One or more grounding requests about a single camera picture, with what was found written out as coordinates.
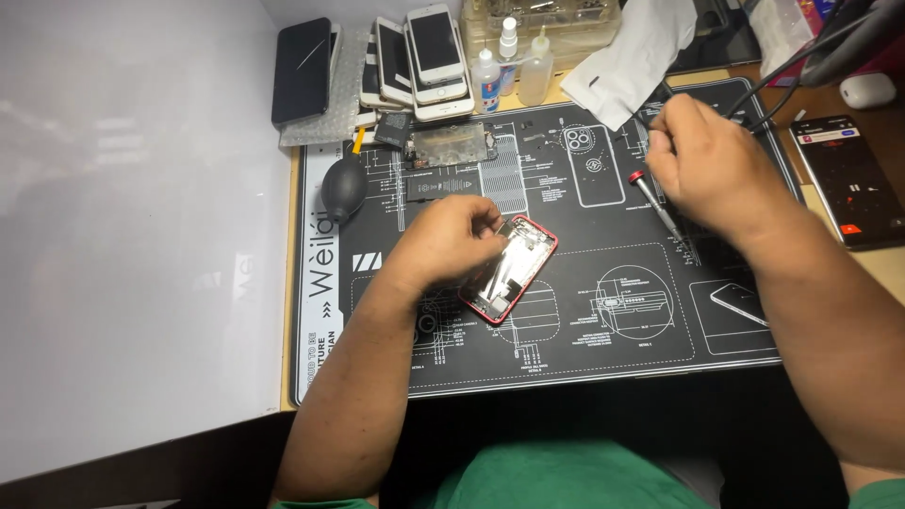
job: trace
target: hand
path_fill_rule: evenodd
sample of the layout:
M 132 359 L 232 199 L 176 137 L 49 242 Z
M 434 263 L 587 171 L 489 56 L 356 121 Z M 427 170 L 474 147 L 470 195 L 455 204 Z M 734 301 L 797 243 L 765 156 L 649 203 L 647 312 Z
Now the hand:
M 415 290 L 452 281 L 499 256 L 509 242 L 495 232 L 503 218 L 485 197 L 449 195 L 405 230 L 380 273 Z
M 709 106 L 676 95 L 652 127 L 647 165 L 663 191 L 730 242 L 760 236 L 797 205 L 754 137 Z

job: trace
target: black repair mat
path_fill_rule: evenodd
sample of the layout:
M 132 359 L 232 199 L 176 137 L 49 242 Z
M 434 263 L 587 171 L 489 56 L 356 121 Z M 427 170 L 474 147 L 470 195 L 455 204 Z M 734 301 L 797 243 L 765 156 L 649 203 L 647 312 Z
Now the black repair mat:
M 719 110 L 749 86 L 734 78 L 676 90 Z M 649 102 L 642 115 L 650 120 L 660 106 Z M 752 118 L 764 112 L 759 101 L 745 110 Z M 559 247 L 500 326 L 464 306 L 454 288 L 424 297 L 415 325 L 411 397 L 778 362 L 761 313 L 745 299 L 757 290 L 745 261 L 685 219 L 691 249 L 682 246 L 627 183 L 646 169 L 647 134 L 636 120 L 612 132 L 572 103 L 480 120 L 493 124 L 498 143 L 499 156 L 490 162 L 409 171 L 398 151 L 362 151 L 367 199 L 342 227 L 326 221 L 318 192 L 348 144 L 303 150 L 296 399 L 405 227 L 429 205 L 406 203 L 407 180 L 423 181 L 425 173 L 476 181 L 479 188 L 464 192 L 491 198 L 506 216 L 529 216 L 559 237 Z M 761 131 L 758 139 L 801 199 L 776 135 Z

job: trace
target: person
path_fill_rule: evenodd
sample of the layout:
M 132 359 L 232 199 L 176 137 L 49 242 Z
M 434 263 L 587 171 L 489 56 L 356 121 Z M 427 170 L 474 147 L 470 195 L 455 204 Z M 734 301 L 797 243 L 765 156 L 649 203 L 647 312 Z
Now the person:
M 751 265 L 788 377 L 839 459 L 850 506 L 905 506 L 905 310 L 795 201 L 746 130 L 684 94 L 652 127 L 647 164 L 666 194 Z M 489 199 L 450 196 L 405 231 L 301 402 L 273 490 L 281 506 L 379 505 L 405 418 L 415 305 L 430 286 L 499 255 L 501 223 Z M 708 504 L 617 444 L 565 437 L 481 451 L 432 506 Z

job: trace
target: red phone frame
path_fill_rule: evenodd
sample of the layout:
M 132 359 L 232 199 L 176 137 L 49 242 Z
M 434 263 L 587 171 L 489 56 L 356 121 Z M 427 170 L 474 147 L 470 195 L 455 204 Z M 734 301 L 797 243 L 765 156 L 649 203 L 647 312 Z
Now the red phone frame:
M 528 221 L 528 222 L 531 223 L 534 227 L 536 227 L 538 230 L 540 230 L 540 231 L 544 232 L 545 234 L 550 235 L 551 237 L 553 237 L 553 247 L 550 249 L 550 252 L 549 252 L 549 254 L 547 255 L 547 258 L 546 258 L 543 262 L 541 262 L 540 265 L 538 265 L 537 270 L 535 270 L 534 273 L 531 275 L 531 277 L 528 279 L 528 282 L 525 283 L 525 285 L 521 287 L 521 292 L 519 292 L 519 294 L 516 295 L 516 298 L 512 300 L 512 302 L 510 303 L 509 307 L 506 308 L 506 311 L 503 312 L 503 314 L 500 316 L 500 318 L 499 318 L 498 320 L 494 320 L 494 319 L 492 319 L 490 316 L 487 316 L 487 314 L 486 314 L 485 312 L 483 312 L 483 311 L 479 310 L 478 308 L 474 307 L 474 305 L 471 303 L 471 301 L 469 301 L 468 299 L 462 297 L 462 288 L 461 288 L 461 287 L 459 288 L 459 291 L 457 292 L 457 294 L 459 295 L 459 300 L 460 300 L 460 301 L 464 302 L 465 304 L 468 305 L 468 307 L 472 308 L 472 309 L 473 309 L 475 312 L 477 312 L 480 316 L 484 317 L 484 320 L 486 320 L 486 321 L 488 321 L 488 322 L 490 322 L 490 323 L 493 323 L 494 325 L 499 325 L 499 324 L 503 323 L 504 320 L 506 320 L 506 317 L 509 316 L 509 313 L 512 311 L 512 308 L 513 308 L 513 307 L 515 306 L 515 304 L 521 299 L 521 295 L 525 292 L 525 290 L 526 290 L 529 286 L 531 286 L 531 282 L 534 281 L 534 277 L 535 277 L 536 275 L 538 275 L 538 272 L 540 272 L 541 267 L 543 267 L 544 264 L 547 263 L 547 260 L 550 259 L 550 256 L 553 255 L 553 252 L 557 250 L 557 246 L 559 245 L 559 237 L 557 237 L 556 235 L 553 235 L 553 233 L 550 232 L 549 230 L 547 230 L 545 227 L 543 227 L 543 226 L 541 226 L 541 225 L 535 223 L 534 221 L 531 221 L 531 219 L 530 219 L 529 217 L 527 217 L 527 216 L 525 216 L 525 215 L 523 215 L 523 214 L 518 214 L 518 215 L 516 215 L 516 216 L 513 216 L 513 217 L 512 217 L 512 220 L 515 221 L 516 219 L 519 219 L 519 218 L 522 218 L 522 219 Z

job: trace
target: green shirt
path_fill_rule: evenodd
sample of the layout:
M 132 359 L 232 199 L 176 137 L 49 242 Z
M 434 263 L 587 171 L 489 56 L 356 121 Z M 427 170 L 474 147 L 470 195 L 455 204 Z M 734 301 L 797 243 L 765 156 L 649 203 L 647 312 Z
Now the green shirt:
M 613 442 L 527 442 L 488 447 L 446 478 L 429 504 L 435 508 L 644 507 L 707 509 L 691 490 L 660 468 Z M 369 509 L 362 499 L 286 509 Z M 905 507 L 905 479 L 866 485 L 851 509 Z

